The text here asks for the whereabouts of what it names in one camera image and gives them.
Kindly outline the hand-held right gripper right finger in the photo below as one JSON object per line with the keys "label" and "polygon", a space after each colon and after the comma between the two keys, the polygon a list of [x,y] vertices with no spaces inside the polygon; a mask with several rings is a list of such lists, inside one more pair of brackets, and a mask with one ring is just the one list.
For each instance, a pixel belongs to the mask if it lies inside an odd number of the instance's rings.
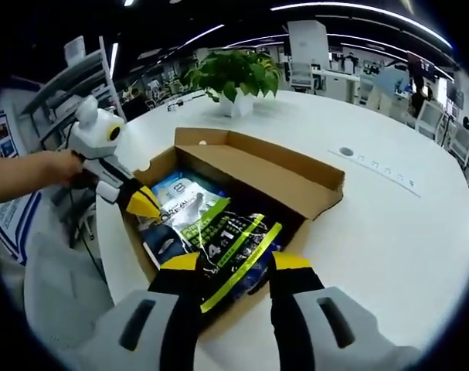
{"label": "hand-held right gripper right finger", "polygon": [[388,340],[373,313],[325,287],[303,257],[274,252],[267,276],[282,370],[404,370],[420,359]]}

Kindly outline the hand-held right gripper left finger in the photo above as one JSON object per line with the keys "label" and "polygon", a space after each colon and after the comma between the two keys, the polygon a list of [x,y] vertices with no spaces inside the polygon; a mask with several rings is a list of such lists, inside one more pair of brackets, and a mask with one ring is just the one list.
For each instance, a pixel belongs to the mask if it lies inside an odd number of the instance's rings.
{"label": "hand-held right gripper left finger", "polygon": [[199,254],[166,261],[148,290],[135,291],[97,322],[81,347],[83,370],[191,370],[199,337]]}

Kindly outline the person's left hand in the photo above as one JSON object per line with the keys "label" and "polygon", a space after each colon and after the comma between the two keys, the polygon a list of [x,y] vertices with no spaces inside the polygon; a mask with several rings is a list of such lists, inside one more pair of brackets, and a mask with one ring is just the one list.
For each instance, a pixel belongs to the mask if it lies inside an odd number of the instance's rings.
{"label": "person's left hand", "polygon": [[69,185],[83,171],[83,163],[71,150],[43,151],[37,160],[40,182],[45,186]]}

